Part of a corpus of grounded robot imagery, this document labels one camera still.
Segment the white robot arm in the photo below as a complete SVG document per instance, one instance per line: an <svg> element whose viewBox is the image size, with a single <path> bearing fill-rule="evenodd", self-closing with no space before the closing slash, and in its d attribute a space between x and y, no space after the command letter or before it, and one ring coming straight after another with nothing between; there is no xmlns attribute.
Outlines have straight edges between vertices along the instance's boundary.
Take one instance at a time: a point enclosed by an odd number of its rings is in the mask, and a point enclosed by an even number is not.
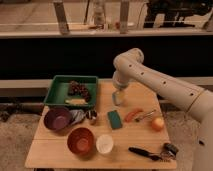
<svg viewBox="0 0 213 171"><path fill-rule="evenodd" d="M123 90L131 79L138 81L199 122L192 171L213 171L213 92L150 69L143 60L138 48L117 55L113 60L115 88Z"/></svg>

